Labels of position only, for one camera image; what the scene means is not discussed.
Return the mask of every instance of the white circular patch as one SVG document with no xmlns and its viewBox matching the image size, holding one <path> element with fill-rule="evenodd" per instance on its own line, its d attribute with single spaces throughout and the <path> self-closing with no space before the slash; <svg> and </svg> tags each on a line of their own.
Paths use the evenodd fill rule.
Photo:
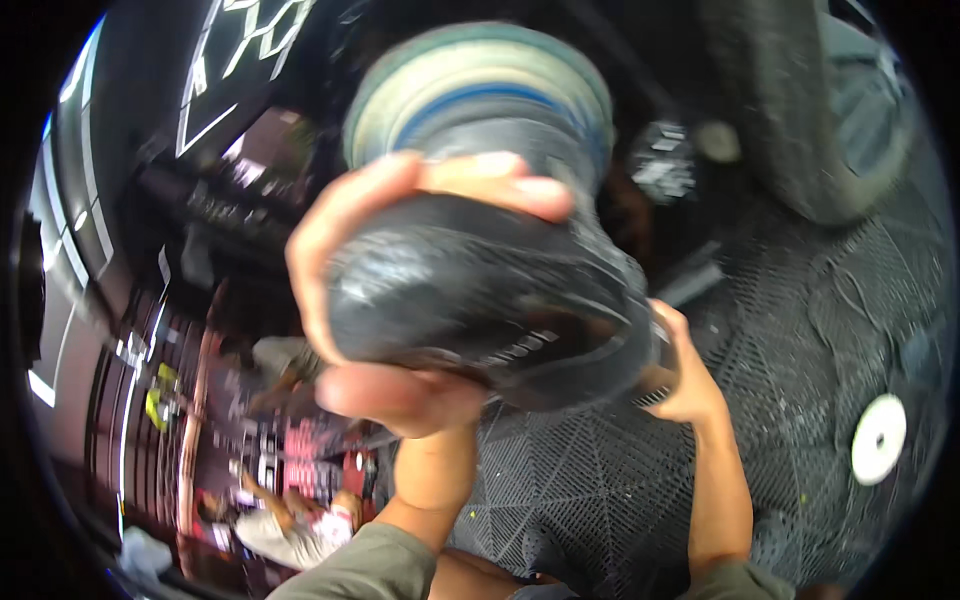
<svg viewBox="0 0 960 600">
<path fill-rule="evenodd" d="M 906 438 L 906 413 L 900 399 L 884 394 L 867 406 L 853 434 L 851 467 L 863 486 L 873 486 L 890 474 Z"/>
</svg>

